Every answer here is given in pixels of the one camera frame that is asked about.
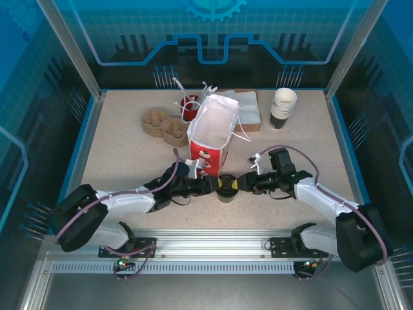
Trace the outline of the aluminium mounting rail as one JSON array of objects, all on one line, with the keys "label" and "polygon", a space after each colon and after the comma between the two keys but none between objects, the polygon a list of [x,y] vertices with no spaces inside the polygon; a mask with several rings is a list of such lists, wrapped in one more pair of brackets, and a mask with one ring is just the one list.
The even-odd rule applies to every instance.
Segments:
[{"label": "aluminium mounting rail", "polygon": [[[109,232],[98,230],[98,237],[80,249],[64,252],[55,243],[53,234],[45,236],[37,260],[48,261],[95,261],[101,245],[113,245],[116,249],[127,240],[120,225]],[[155,255],[152,262],[213,262],[213,261],[269,261],[270,251],[265,243],[271,237],[289,238],[290,229],[136,229],[137,237],[155,238]]]}]

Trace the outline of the red white paper bag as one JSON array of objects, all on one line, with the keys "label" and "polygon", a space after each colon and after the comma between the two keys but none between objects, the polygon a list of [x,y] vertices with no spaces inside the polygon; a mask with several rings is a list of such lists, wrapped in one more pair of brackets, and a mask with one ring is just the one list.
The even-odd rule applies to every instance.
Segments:
[{"label": "red white paper bag", "polygon": [[221,174],[233,137],[251,141],[246,133],[239,135],[234,132],[240,121],[239,110],[237,100],[212,94],[200,104],[195,118],[189,122],[190,159],[204,161],[203,174],[215,177]]}]

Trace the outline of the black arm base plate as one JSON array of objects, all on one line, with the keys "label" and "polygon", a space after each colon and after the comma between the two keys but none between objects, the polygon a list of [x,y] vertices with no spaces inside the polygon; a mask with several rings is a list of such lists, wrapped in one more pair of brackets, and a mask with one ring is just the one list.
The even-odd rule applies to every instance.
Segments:
[{"label": "black arm base plate", "polygon": [[100,247],[98,251],[99,258],[120,258],[121,256],[129,256],[131,258],[145,258],[149,256],[153,258],[156,249],[156,238],[139,237],[132,245],[131,242],[126,242],[119,249],[108,250],[105,247]]},{"label": "black arm base plate", "polygon": [[307,249],[301,243],[294,244],[287,237],[270,238],[264,247],[270,251],[272,258],[328,258],[328,253]]}]

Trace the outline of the brown pulp cup carrier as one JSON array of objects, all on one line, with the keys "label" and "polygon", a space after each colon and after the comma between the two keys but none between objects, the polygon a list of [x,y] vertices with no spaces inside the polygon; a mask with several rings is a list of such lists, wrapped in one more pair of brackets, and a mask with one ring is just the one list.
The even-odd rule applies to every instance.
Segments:
[{"label": "brown pulp cup carrier", "polygon": [[153,108],[146,112],[141,118],[141,124],[151,123],[154,126],[159,126],[159,124],[164,120],[170,120],[175,122],[184,123],[181,118],[170,116],[165,110]]}]

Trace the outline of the grey metal shelf plate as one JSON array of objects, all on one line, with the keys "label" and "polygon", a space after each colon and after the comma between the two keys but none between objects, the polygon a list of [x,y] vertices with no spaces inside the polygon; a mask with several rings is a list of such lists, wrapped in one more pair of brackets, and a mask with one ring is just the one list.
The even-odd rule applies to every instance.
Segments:
[{"label": "grey metal shelf plate", "polygon": [[322,278],[290,275],[56,274],[43,310],[384,310],[371,271],[335,265]]}]

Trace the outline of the aluminium frame side rail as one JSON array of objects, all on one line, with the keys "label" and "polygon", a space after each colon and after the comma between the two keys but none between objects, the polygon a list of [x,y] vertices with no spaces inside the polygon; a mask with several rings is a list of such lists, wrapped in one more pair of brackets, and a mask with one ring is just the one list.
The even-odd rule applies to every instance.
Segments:
[{"label": "aluminium frame side rail", "polygon": [[394,287],[394,279],[385,268],[375,268],[378,293],[381,297],[381,305],[384,310],[399,310],[397,291]]},{"label": "aluminium frame side rail", "polygon": [[35,262],[23,300],[18,310],[42,310],[48,284],[51,279],[53,261],[44,259]]}]

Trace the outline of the long wrapped white straw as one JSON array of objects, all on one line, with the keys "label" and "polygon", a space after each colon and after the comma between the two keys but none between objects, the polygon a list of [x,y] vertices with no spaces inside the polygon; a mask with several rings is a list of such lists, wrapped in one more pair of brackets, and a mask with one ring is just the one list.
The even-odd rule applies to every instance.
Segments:
[{"label": "long wrapped white straw", "polygon": [[187,98],[189,101],[191,101],[190,94],[186,91],[186,89],[185,89],[184,86],[180,83],[180,81],[178,80],[178,78],[173,77],[172,79],[173,79],[173,81],[175,82],[175,84],[178,86],[178,88],[183,92],[184,97]]}]

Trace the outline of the aluminium frame post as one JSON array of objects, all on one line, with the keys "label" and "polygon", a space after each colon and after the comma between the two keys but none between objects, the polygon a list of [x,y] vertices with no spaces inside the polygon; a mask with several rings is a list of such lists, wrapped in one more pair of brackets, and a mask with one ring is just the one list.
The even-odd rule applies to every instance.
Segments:
[{"label": "aluminium frame post", "polygon": [[331,100],[336,93],[344,77],[348,73],[351,65],[356,59],[363,44],[367,40],[368,35],[372,31],[378,17],[381,14],[382,0],[370,0],[370,5],[367,8],[359,26],[357,27],[355,34],[343,54],[338,66],[336,67],[328,85],[326,88],[325,97],[327,100]]},{"label": "aluminium frame post", "polygon": [[71,33],[69,26],[54,0],[36,0],[36,2],[92,97],[97,101],[104,101],[106,92],[100,88],[75,37]]}]

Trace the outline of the red plastic cup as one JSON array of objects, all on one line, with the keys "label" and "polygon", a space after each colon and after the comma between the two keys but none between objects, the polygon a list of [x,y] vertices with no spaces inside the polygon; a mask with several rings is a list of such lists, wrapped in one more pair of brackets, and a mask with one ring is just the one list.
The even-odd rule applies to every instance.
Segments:
[{"label": "red plastic cup", "polygon": [[199,96],[197,95],[190,95],[189,97],[184,97],[180,101],[181,107],[181,115],[184,121],[192,121],[200,108],[200,104],[198,103]]}]

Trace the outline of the black plastic cup lid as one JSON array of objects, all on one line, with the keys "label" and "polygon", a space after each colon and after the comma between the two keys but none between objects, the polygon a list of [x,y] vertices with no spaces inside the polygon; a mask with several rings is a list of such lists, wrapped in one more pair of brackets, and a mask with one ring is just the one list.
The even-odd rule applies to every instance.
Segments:
[{"label": "black plastic cup lid", "polygon": [[218,178],[219,190],[221,192],[237,191],[237,178],[232,174],[222,174]]}]

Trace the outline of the white napkins on brown tray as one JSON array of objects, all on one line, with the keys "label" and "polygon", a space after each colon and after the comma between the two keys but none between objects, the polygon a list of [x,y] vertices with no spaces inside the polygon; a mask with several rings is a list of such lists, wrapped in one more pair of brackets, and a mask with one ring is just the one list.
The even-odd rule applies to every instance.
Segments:
[{"label": "white napkins on brown tray", "polygon": [[[234,91],[237,93],[237,92],[248,92],[248,91],[255,91],[255,90],[238,89]],[[243,129],[245,132],[258,132],[260,128],[261,128],[261,123],[255,124],[255,125],[242,125],[241,121],[239,120],[234,130],[236,132],[241,132],[241,129]]]}]

